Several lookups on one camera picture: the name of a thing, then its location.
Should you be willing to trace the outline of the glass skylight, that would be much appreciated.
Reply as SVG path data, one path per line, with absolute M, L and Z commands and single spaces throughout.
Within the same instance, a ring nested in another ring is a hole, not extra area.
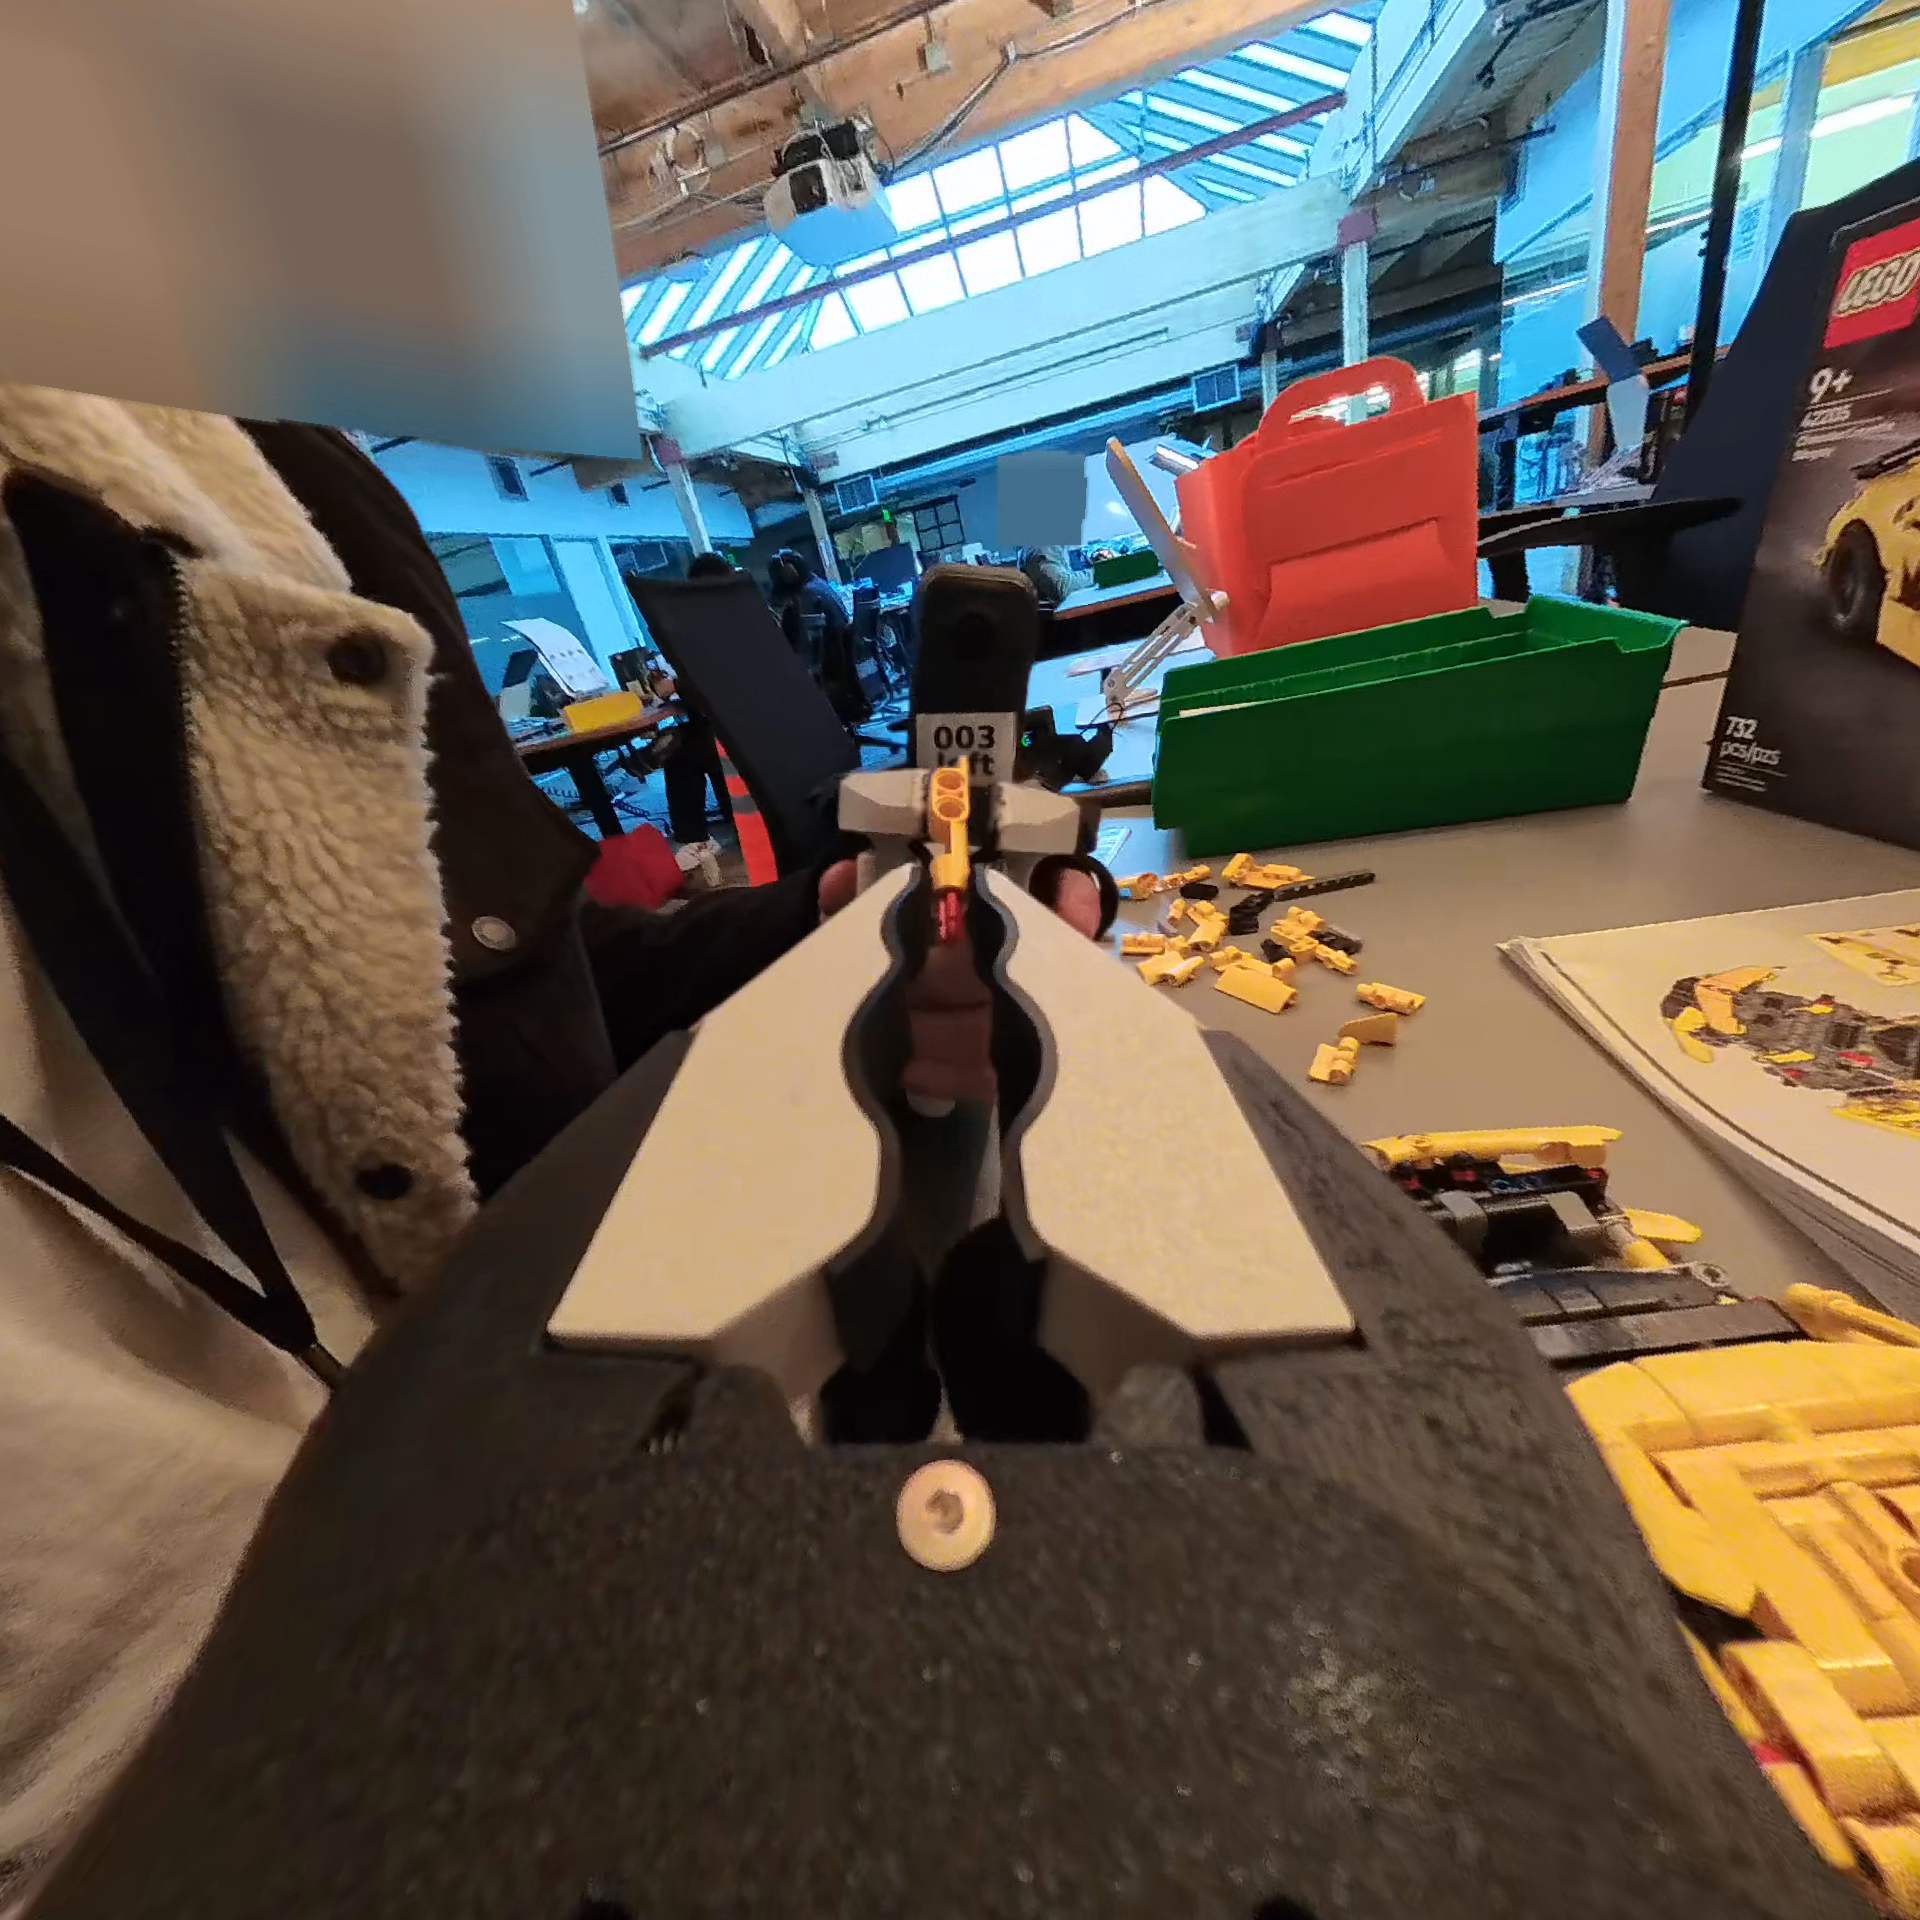
M 759 234 L 622 292 L 631 343 L 708 379 L 769 372 L 1305 182 L 1370 48 L 1345 3 L 883 187 L 899 238 L 819 267 Z

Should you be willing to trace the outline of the open instruction booklet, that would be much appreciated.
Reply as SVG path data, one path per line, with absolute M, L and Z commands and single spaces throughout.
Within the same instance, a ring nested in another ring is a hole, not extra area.
M 1918 1320 L 1918 888 L 1500 955 L 1876 1306 Z

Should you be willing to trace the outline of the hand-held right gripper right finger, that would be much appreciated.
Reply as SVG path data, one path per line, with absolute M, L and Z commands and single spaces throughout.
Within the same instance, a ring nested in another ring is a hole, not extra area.
M 1040 1262 L 1036 1340 L 1104 1401 L 1141 1366 L 1359 1331 L 1204 1026 L 999 872 L 994 978 L 1038 1034 L 1003 1209 Z

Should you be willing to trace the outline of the person's left hand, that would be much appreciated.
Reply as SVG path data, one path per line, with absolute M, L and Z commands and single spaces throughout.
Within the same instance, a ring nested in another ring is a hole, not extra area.
M 1087 862 L 1040 862 L 1032 894 L 1065 926 L 1094 939 L 1108 921 L 1102 880 Z M 991 1105 L 991 985 L 963 942 L 934 942 L 903 992 L 908 1051 L 900 1095 L 911 1112 L 947 1114 L 961 1105 Z

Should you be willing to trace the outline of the green plastic bin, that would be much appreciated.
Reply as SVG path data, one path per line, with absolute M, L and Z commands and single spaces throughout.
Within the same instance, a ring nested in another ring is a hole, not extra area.
M 1620 804 L 1681 631 L 1538 594 L 1175 667 L 1153 824 L 1259 851 Z

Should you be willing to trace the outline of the person's left forearm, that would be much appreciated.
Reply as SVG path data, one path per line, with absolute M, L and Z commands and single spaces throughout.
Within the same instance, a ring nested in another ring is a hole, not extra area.
M 678 909 L 583 898 L 579 921 L 616 1067 L 688 1029 L 857 894 L 857 859 Z

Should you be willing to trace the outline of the black office chair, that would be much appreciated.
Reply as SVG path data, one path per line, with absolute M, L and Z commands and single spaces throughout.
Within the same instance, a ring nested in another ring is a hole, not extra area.
M 1692 424 L 1637 504 L 1531 515 L 1495 536 L 1492 596 L 1528 596 L 1525 555 L 1576 544 L 1611 561 L 1620 606 L 1732 631 L 1759 548 L 1766 500 L 1788 452 L 1802 376 L 1831 284 L 1834 234 L 1852 197 L 1799 212 Z

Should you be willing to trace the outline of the white shirt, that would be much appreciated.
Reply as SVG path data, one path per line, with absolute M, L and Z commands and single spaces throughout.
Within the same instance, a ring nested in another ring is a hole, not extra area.
M 115 1102 L 2 894 L 2 1114 L 225 1259 Z M 374 1325 L 337 1244 L 235 1142 L 330 1354 Z M 2 1171 L 2 1910 L 148 1734 L 323 1384 L 107 1223 Z

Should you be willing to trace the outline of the black pole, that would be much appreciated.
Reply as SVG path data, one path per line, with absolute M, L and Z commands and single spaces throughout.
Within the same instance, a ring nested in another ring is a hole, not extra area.
M 1700 253 L 1700 295 L 1695 307 L 1695 337 L 1688 351 L 1685 413 L 1692 416 L 1715 372 L 1718 322 L 1726 284 L 1726 255 L 1740 197 L 1740 153 L 1752 90 L 1759 62 L 1764 3 L 1735 3 L 1732 41 L 1726 59 L 1726 88 L 1718 109 L 1715 169 L 1707 203 L 1707 230 Z

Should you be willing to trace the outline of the orange striped cone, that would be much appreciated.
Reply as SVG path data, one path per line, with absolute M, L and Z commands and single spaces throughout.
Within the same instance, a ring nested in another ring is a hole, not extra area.
M 750 780 L 735 766 L 729 749 L 717 738 L 719 770 L 726 785 L 726 799 L 733 804 L 733 832 L 744 859 L 744 872 L 753 886 L 773 884 L 780 871 L 780 853 L 772 833 L 772 821 L 762 811 Z

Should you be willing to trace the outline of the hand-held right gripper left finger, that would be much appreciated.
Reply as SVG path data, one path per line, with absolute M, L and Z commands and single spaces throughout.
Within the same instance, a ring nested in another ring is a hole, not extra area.
M 916 875 L 879 875 L 699 1021 L 549 1315 L 554 1343 L 746 1366 L 787 1401 L 841 1369 L 828 1264 L 877 1219 L 883 1171 L 845 1043 L 894 968 L 888 926 Z

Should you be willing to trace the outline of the white ceiling projector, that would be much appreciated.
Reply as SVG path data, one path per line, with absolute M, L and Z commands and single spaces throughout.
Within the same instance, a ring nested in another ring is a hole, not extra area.
M 868 128 L 857 118 L 805 127 L 773 147 L 762 216 L 809 270 L 883 255 L 899 241 Z

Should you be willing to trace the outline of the wooden metal jointed arm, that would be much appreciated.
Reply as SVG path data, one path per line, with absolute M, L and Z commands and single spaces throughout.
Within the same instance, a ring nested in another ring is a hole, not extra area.
M 1120 720 L 1160 667 L 1193 643 L 1214 649 L 1214 642 L 1226 634 L 1228 596 L 1204 583 L 1197 548 L 1164 518 L 1120 439 L 1108 444 L 1108 477 L 1180 594 L 1175 609 L 1149 636 L 1137 639 L 1100 682 L 1102 718 Z

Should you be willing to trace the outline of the black toy car box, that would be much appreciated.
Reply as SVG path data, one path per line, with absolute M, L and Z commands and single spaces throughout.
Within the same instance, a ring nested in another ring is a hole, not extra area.
M 1918 167 L 1814 253 L 1707 792 L 1918 847 Z

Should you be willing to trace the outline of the orange red bin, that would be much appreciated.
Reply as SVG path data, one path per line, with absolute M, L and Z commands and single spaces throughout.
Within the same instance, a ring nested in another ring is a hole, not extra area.
M 1259 427 L 1175 479 L 1214 657 L 1477 602 L 1480 416 L 1399 358 L 1292 383 Z

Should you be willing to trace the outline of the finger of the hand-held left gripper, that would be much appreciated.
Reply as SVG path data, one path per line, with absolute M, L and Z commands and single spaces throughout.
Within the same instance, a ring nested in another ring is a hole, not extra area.
M 973 788 L 973 859 L 999 872 L 1032 872 L 1079 857 L 1086 817 L 1073 799 L 1032 781 Z
M 863 872 L 923 862 L 927 844 L 927 781 L 915 766 L 848 770 L 837 788 L 837 825 L 859 840 Z

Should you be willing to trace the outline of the pile of yellow black bricks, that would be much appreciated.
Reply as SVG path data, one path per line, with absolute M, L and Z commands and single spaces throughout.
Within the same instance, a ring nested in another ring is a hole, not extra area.
M 1376 857 L 1341 851 L 1146 851 L 1118 832 L 1115 926 L 1127 978 L 1213 1029 L 1331 1091 L 1392 1056 L 1392 1029 L 1425 1026 L 1444 985 L 1444 939 L 1414 916 Z M 1375 871 L 1361 888 L 1272 899 L 1309 875 Z

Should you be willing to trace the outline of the yellow toy car model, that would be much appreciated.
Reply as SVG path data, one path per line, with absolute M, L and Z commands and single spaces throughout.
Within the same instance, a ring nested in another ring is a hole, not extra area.
M 1594 1442 L 1735 1737 L 1878 1917 L 1918 1915 L 1918 1325 L 1743 1291 L 1615 1198 L 1618 1128 L 1364 1154 L 1507 1299 Z

